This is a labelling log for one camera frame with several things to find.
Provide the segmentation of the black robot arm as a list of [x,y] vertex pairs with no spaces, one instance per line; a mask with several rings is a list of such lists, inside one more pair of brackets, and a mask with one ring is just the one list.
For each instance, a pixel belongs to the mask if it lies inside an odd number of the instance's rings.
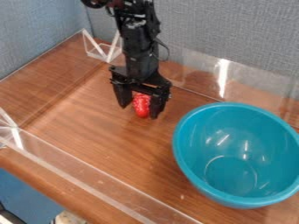
[[155,0],[80,0],[90,9],[104,8],[115,18],[123,39],[124,66],[111,66],[111,84],[121,108],[133,100],[132,92],[149,96],[149,117],[156,119],[169,99],[172,83],[159,73],[157,35],[160,21]]

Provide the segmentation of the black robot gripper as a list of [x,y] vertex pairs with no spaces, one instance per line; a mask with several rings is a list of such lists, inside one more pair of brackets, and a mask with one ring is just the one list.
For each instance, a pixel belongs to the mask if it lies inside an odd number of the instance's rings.
[[149,117],[156,119],[164,111],[172,83],[160,75],[159,54],[151,52],[143,58],[125,56],[123,66],[111,66],[111,84],[119,106],[124,109],[133,100],[133,91],[151,97]]

